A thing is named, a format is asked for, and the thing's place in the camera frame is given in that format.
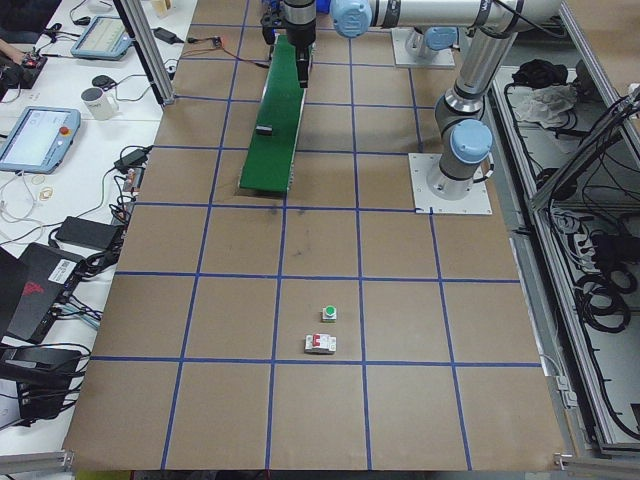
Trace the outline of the dark brown cylindrical capacitor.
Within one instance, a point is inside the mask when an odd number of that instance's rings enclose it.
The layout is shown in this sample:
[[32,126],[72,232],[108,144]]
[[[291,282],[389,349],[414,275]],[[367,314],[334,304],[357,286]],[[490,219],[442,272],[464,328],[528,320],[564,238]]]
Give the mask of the dark brown cylindrical capacitor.
[[273,135],[273,127],[271,125],[257,125],[255,127],[255,133],[261,136],[272,136]]

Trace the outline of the blue plastic bin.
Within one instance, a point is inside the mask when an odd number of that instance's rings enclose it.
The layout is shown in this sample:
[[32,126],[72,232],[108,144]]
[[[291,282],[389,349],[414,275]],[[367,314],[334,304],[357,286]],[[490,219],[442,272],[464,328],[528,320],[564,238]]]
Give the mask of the blue plastic bin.
[[[265,9],[268,8],[277,8],[279,5],[279,0],[263,0],[262,6]],[[319,14],[328,14],[330,9],[330,0],[317,0],[316,1],[316,12]]]

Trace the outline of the green conveyor belt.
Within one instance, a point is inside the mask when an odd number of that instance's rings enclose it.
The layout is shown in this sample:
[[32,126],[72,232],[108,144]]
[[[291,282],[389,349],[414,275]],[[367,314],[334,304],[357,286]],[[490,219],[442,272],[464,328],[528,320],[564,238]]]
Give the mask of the green conveyor belt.
[[273,135],[257,135],[254,127],[240,188],[275,194],[289,190],[305,94],[298,82],[295,48],[280,34],[255,124],[271,125]]

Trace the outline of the blue teach pendant far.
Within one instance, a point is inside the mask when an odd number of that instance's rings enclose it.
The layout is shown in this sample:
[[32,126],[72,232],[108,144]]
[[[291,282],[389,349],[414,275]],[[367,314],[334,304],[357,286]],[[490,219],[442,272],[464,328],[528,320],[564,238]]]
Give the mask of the blue teach pendant far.
[[115,16],[94,17],[71,47],[75,58],[117,61],[132,45],[122,20]]

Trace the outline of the blue teach pendant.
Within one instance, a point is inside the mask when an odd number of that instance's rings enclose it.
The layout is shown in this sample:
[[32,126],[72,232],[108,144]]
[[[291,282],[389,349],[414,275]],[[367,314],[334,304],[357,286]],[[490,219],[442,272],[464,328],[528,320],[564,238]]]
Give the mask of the blue teach pendant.
[[62,162],[81,125],[76,109],[27,107],[1,146],[1,170],[49,174]]
[[117,61],[132,45],[122,20],[115,16],[94,17],[71,47],[75,58]]

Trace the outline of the white coffee mug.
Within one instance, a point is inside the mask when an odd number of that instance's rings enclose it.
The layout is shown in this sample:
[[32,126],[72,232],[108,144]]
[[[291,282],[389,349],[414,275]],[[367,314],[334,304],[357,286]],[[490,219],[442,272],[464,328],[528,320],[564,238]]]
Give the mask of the white coffee mug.
[[84,90],[81,99],[95,120],[109,120],[119,113],[117,101],[99,87]]

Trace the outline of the green push button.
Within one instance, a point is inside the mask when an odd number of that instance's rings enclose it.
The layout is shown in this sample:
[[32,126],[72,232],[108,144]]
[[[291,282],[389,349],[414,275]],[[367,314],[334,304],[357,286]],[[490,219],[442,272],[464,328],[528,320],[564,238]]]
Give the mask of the green push button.
[[321,321],[323,323],[334,323],[337,321],[338,313],[334,305],[326,305],[321,311]]

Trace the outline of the black power adapter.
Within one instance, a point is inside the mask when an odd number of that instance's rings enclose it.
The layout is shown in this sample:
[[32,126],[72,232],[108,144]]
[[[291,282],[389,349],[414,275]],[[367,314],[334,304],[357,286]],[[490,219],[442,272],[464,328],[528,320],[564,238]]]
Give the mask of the black power adapter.
[[94,250],[107,250],[122,236],[123,227],[68,216],[55,233],[57,241]]

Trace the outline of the blue teach pendant near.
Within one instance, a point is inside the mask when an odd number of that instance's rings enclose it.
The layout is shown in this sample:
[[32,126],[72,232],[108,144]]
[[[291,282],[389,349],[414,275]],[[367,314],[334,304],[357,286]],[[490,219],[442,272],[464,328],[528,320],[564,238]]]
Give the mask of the blue teach pendant near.
[[1,146],[1,170],[49,174],[62,162],[81,125],[76,109],[27,107]]

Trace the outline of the white red circuit breaker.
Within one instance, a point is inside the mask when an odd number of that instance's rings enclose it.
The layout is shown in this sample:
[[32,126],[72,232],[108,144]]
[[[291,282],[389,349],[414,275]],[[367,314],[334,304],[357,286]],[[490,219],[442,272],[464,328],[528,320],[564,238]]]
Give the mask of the white red circuit breaker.
[[306,354],[333,355],[337,351],[337,338],[330,334],[313,333],[305,336]]

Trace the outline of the black laptop red logo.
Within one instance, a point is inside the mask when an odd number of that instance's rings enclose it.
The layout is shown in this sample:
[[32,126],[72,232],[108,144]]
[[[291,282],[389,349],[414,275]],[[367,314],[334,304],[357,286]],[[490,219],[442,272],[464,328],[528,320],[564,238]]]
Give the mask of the black laptop red logo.
[[39,243],[16,258],[1,251],[1,332],[37,344],[55,318],[53,307],[64,303],[79,283],[84,258]]

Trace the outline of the aluminium frame post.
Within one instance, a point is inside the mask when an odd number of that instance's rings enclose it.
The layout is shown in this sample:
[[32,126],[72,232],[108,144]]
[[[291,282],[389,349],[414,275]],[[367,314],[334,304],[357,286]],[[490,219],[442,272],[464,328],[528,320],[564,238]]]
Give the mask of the aluminium frame post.
[[175,90],[164,66],[151,27],[138,0],[114,0],[115,8],[150,83],[156,102],[161,107],[175,101]]

